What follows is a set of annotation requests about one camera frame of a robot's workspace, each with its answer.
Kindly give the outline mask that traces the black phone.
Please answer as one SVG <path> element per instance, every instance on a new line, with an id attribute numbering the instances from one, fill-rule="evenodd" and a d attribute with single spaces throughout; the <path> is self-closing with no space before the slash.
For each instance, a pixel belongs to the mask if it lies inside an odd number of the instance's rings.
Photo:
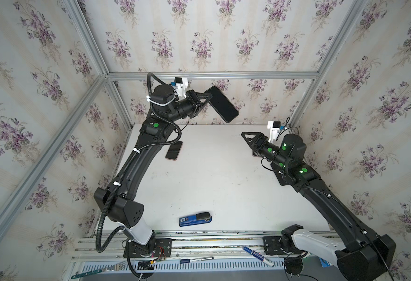
<path id="1" fill-rule="evenodd" d="M 211 95 L 209 104 L 224 122 L 230 123 L 239 116 L 239 111 L 217 86 L 210 87 L 204 94 Z"/>

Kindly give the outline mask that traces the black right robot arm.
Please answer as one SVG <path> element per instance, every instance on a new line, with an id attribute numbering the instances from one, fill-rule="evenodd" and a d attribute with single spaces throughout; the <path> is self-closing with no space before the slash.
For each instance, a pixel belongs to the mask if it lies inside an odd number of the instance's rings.
<path id="1" fill-rule="evenodd" d="M 289 259 L 302 253 L 318 256 L 336 266 L 348 281 L 374 281 L 390 266 L 396 243 L 363 223 L 328 188 L 320 174 L 304 161 L 306 144 L 297 134 L 287 134 L 279 146 L 261 132 L 241 134 L 254 155 L 267 159 L 281 186 L 290 186 L 307 199 L 333 227 L 341 242 L 307 231 L 294 224 L 279 238 Z"/>

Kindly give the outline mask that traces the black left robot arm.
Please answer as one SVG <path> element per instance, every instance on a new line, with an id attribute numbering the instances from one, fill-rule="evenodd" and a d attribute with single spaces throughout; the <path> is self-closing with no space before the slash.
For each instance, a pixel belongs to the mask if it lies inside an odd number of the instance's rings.
<path id="1" fill-rule="evenodd" d="M 189 90 L 186 97 L 179 100 L 172 85 L 160 84 L 148 87 L 148 98 L 150 109 L 131 154 L 107 187 L 98 188 L 94 193 L 101 208 L 95 239 L 97 252 L 105 251 L 119 231 L 140 245 L 147 245 L 155 236 L 142 217 L 143 204 L 135 201 L 136 192 L 162 147 L 180 141 L 182 130 L 176 121 L 196 117 L 212 94 Z"/>

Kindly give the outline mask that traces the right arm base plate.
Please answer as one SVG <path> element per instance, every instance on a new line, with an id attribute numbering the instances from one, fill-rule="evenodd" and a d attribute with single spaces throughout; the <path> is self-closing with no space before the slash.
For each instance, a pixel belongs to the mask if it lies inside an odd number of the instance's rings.
<path id="1" fill-rule="evenodd" d="M 264 253 L 266 255 L 304 255 L 307 251 L 299 249 L 293 243 L 293 240 L 286 235 L 265 236 L 262 238 L 264 242 Z"/>

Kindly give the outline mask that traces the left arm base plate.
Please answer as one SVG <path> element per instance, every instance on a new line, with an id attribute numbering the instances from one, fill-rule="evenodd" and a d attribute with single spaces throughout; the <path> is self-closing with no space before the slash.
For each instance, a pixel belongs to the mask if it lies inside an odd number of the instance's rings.
<path id="1" fill-rule="evenodd" d="M 172 253 L 172 240 L 169 238 L 155 239 L 150 248 L 136 242 L 130 242 L 125 246 L 124 258 L 169 258 Z"/>

